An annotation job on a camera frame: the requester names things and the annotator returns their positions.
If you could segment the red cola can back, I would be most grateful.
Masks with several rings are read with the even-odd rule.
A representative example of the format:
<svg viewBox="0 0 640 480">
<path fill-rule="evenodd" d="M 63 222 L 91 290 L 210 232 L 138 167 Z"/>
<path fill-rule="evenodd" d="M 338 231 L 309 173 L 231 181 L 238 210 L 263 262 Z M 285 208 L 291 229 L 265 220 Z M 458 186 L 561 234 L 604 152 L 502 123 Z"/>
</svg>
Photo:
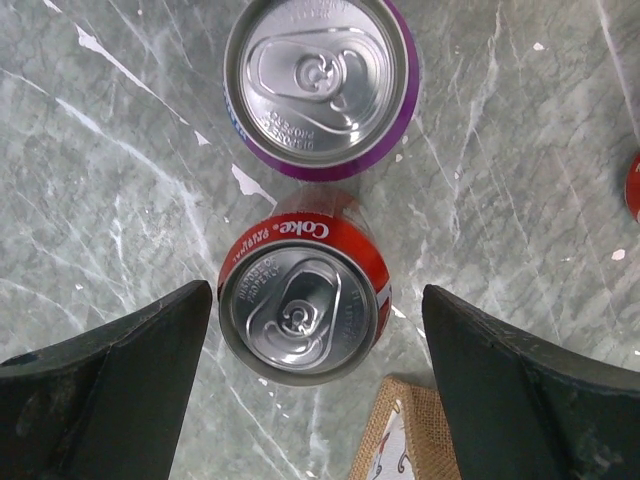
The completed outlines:
<svg viewBox="0 0 640 480">
<path fill-rule="evenodd" d="M 308 184 L 231 246 L 217 285 L 232 352 L 257 374 L 311 387 L 354 371 L 389 319 L 389 269 L 360 202 Z"/>
</svg>

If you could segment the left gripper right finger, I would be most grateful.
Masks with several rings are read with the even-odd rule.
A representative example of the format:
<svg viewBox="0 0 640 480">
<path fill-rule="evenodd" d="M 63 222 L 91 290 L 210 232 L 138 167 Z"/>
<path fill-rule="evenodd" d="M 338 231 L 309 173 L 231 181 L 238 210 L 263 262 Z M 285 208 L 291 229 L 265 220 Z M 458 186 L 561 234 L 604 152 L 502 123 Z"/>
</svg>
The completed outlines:
<svg viewBox="0 0 640 480">
<path fill-rule="evenodd" d="M 573 353 L 445 289 L 422 317 L 465 479 L 636 479 L 639 375 Z"/>
</svg>

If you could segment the red cola can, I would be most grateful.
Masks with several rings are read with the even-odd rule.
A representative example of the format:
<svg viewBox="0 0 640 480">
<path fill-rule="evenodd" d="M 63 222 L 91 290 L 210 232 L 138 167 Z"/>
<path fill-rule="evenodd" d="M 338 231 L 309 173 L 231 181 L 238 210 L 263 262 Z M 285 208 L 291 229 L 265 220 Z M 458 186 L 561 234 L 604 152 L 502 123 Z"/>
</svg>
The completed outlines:
<svg viewBox="0 0 640 480">
<path fill-rule="evenodd" d="M 637 154 L 629 168 L 626 181 L 624 198 L 626 206 L 632 218 L 640 222 L 640 154 Z"/>
<path fill-rule="evenodd" d="M 257 374 L 311 387 L 354 371 L 389 319 L 389 269 L 360 202 L 308 184 L 231 246 L 217 285 L 232 352 Z"/>
</svg>

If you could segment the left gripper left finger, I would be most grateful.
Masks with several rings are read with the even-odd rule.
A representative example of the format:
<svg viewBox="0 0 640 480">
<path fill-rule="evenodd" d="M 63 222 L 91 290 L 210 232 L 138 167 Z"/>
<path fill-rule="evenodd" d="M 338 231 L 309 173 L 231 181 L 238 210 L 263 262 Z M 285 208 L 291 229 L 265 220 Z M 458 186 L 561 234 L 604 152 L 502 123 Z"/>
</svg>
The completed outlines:
<svg viewBox="0 0 640 480">
<path fill-rule="evenodd" d="M 4 479 L 166 479 L 213 303 L 187 283 L 1 364 Z"/>
</svg>

